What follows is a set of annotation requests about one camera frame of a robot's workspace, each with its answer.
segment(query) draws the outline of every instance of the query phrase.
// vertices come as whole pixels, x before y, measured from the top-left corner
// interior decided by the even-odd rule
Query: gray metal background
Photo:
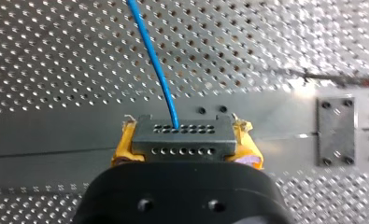
[[[298,77],[369,77],[369,0],[139,5],[182,119],[250,120],[298,223],[369,223],[369,90]],[[316,166],[317,98],[335,96],[355,98],[356,167]],[[68,223],[145,112],[168,118],[124,2],[0,0],[0,223]]]

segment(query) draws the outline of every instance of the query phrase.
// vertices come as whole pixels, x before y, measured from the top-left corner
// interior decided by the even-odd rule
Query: metal bracket
[[[318,164],[355,163],[355,105],[350,96],[318,99]]]

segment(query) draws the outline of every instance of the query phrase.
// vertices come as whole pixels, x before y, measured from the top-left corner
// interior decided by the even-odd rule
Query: metal connector block
[[[236,148],[233,124],[228,116],[181,120],[173,129],[168,119],[139,118],[132,153],[146,161],[223,161]]]

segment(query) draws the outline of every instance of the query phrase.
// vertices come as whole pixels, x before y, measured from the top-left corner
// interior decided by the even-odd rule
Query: blue wire
[[[147,32],[147,28],[144,25],[143,20],[140,17],[140,10],[137,7],[135,0],[127,0],[127,4],[132,11],[132,14],[135,18],[135,22],[138,26],[138,31],[143,38],[144,44],[146,45],[147,52],[149,53],[149,57],[151,59],[152,65],[154,66],[155,72],[157,73],[157,77],[161,83],[164,99],[167,102],[167,107],[169,108],[170,117],[172,119],[172,124],[175,129],[178,129],[178,117],[175,109],[175,103],[173,102],[172,96],[170,95],[169,86],[166,83],[166,79],[163,75],[163,69],[159,64],[158,56],[155,53],[154,47],[152,46],[151,39],[149,38],[149,33]]]

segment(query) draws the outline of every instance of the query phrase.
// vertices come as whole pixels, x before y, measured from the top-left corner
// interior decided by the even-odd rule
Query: screw
[[[222,105],[222,106],[220,106],[220,109],[219,109],[219,111],[220,111],[221,113],[227,113],[227,111],[228,111],[228,108],[227,108],[227,106],[225,106],[225,105]]]
[[[199,107],[198,108],[198,113],[205,114],[206,113],[206,109],[204,107]]]
[[[351,100],[345,100],[344,101],[344,105],[347,106],[347,107],[351,107],[351,106],[353,106],[353,101],[351,101]]]
[[[323,158],[322,159],[323,163],[326,165],[326,166],[330,166],[333,162],[328,159],[328,158]]]
[[[328,102],[323,102],[323,103],[321,103],[321,107],[323,107],[324,109],[328,109],[328,108],[332,107],[332,105]]]
[[[344,162],[346,162],[349,165],[355,163],[355,161],[351,157],[344,157]]]

